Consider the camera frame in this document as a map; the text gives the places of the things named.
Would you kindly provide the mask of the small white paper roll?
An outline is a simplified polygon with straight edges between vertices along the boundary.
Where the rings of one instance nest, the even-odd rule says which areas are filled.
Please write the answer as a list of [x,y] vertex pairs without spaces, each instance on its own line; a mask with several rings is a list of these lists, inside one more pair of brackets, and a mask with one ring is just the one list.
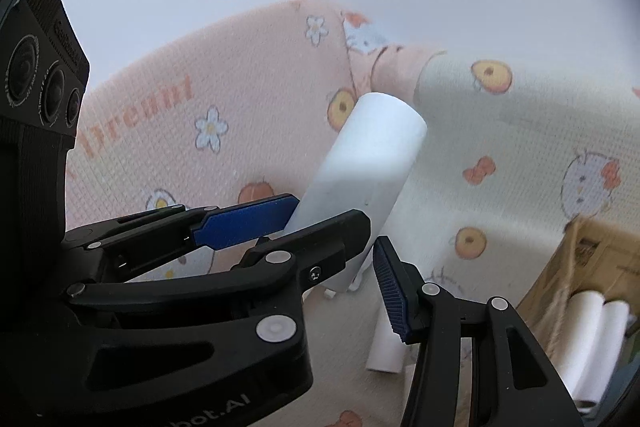
[[404,370],[406,350],[407,346],[390,325],[386,309],[380,306],[366,369],[372,372],[399,374]]

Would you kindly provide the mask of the white paper roll in box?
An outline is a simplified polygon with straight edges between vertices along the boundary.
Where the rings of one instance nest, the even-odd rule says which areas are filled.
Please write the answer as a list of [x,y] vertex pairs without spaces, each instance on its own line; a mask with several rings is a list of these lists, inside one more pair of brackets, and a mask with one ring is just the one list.
[[586,368],[603,306],[599,291],[581,291],[568,300],[551,360],[571,395]]

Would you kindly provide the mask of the brown cardboard box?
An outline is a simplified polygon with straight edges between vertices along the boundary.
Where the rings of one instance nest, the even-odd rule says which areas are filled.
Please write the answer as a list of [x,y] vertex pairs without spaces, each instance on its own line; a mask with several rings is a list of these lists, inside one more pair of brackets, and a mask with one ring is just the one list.
[[626,334],[639,317],[639,235],[583,217],[566,226],[558,249],[518,305],[551,362],[568,300],[581,291],[599,291],[604,304],[626,301]]

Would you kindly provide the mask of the pink cartoon print mat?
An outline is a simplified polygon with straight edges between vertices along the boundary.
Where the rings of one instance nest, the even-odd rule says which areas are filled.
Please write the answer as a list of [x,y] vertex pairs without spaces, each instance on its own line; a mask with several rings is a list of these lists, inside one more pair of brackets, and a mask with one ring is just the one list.
[[413,108],[425,46],[326,0],[246,12],[142,58],[82,101],[66,225],[182,204],[302,200],[358,100]]

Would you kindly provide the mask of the cream cartoon print mat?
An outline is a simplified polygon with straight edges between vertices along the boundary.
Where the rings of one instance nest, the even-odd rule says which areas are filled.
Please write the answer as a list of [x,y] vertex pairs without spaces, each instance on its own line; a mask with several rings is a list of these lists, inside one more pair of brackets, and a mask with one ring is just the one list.
[[[518,306],[578,217],[639,235],[639,88],[442,54],[412,85],[423,150],[385,225],[425,280]],[[638,343],[589,426],[629,395]]]

